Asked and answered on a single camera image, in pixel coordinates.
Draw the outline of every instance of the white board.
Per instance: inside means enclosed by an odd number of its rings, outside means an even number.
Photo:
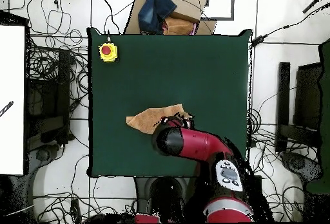
[[[24,27],[0,25],[0,174],[23,174]]]

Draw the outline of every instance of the cardboard box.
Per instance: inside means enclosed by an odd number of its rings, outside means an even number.
[[[206,4],[206,0],[172,0],[176,5],[176,9],[171,17],[183,19],[192,23],[199,23],[202,11]],[[125,27],[124,34],[140,34],[138,14],[145,4],[146,0],[134,0],[131,9],[131,15]],[[197,29],[196,35],[211,35],[210,30],[214,31],[216,21],[201,21]]]

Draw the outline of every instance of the green table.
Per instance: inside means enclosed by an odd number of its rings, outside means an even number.
[[[225,35],[112,35],[119,62],[105,63],[106,36],[88,28],[90,175],[193,176],[196,162],[157,154],[126,116],[182,104],[198,130],[228,137],[246,153],[248,41]]]
[[[330,194],[330,41],[321,44],[318,51],[320,52],[320,62],[323,68],[320,79],[321,114],[319,120],[322,145],[318,150],[323,177],[320,180],[308,183],[306,189],[313,194]]]

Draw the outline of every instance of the red button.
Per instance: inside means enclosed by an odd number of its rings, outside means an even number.
[[[110,47],[109,46],[103,46],[102,47],[102,53],[105,55],[109,55],[111,52]]]

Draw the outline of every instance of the tan cloth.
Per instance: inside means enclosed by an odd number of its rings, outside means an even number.
[[[193,23],[183,19],[165,18],[166,28],[164,35],[189,35],[193,30]]]
[[[178,104],[169,107],[146,109],[134,117],[126,117],[126,123],[143,133],[152,134],[162,117],[170,117],[178,112],[180,115],[183,115],[184,118],[189,117],[189,114],[184,112],[182,104]]]

